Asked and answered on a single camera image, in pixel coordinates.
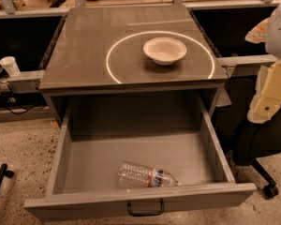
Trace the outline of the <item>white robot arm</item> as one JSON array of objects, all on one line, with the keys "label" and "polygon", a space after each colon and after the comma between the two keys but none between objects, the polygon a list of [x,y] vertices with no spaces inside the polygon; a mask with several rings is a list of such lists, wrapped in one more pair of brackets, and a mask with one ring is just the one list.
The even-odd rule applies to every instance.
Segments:
[{"label": "white robot arm", "polygon": [[264,42],[266,52],[277,58],[270,67],[260,67],[256,94],[247,113],[250,122],[263,124],[281,108],[281,4],[269,18],[249,31],[245,40],[255,44]]}]

